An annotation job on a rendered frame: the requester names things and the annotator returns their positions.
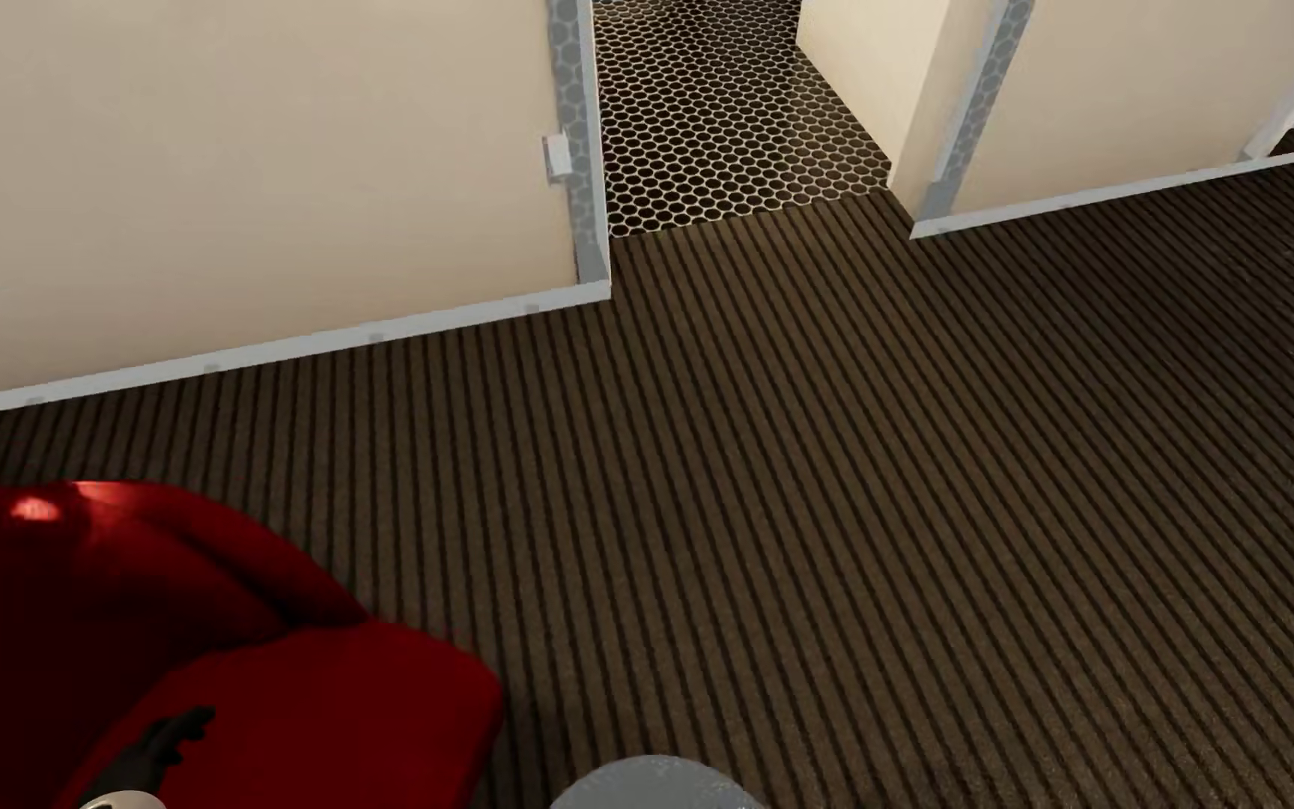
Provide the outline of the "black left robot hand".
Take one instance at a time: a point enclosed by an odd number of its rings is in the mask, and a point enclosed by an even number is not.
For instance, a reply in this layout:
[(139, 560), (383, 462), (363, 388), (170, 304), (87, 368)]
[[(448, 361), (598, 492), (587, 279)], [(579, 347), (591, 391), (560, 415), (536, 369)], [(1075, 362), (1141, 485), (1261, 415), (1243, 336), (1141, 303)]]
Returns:
[(116, 790), (141, 790), (158, 796), (170, 768), (182, 762), (180, 746), (203, 740), (206, 727), (216, 715), (214, 707), (195, 705), (180, 715), (153, 721), (91, 781), (79, 797), (79, 806)]

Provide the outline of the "grey door frame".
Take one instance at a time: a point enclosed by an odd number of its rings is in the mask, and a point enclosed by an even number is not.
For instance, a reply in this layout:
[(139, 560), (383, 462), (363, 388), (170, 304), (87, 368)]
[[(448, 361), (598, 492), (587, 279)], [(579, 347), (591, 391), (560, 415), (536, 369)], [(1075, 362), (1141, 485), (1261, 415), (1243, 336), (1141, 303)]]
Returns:
[(591, 0), (545, 0), (545, 4), (558, 131), (565, 131), (575, 157), (575, 173), (554, 186), (565, 190), (578, 282), (609, 283), (607, 183), (591, 17), (594, 5)]
[(1035, 4), (1036, 0), (994, 0), (982, 41), (976, 48), (967, 72), (961, 102), (949, 120), (932, 181), (923, 197), (923, 206), (914, 216), (919, 225), (952, 214), (952, 205), (961, 192), (963, 180), (991, 116), (996, 94), (1027, 31)]

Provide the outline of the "grey robot torso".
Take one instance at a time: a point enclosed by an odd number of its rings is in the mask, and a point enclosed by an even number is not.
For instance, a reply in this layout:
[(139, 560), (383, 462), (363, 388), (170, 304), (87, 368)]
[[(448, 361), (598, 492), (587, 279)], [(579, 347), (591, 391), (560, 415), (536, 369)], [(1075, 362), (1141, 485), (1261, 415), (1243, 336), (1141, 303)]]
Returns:
[(565, 787), (549, 809), (766, 809), (741, 784), (708, 764), (675, 756), (634, 756), (602, 764)]

